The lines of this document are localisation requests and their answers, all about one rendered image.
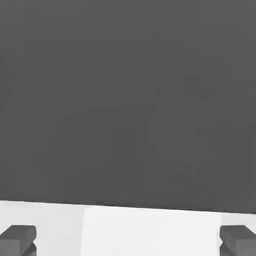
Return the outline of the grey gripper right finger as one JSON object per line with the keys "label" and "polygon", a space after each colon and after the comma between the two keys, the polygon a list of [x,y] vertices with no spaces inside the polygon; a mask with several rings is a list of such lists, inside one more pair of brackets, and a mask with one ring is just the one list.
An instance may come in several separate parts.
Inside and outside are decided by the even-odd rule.
{"label": "grey gripper right finger", "polygon": [[256,234],[245,225],[222,225],[219,256],[256,256]]}

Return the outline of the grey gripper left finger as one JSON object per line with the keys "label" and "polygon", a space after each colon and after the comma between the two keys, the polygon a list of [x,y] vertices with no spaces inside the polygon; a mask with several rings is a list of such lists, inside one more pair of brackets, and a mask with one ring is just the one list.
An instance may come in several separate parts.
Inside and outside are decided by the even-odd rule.
{"label": "grey gripper left finger", "polygon": [[11,225],[0,234],[0,256],[37,256],[34,225]]}

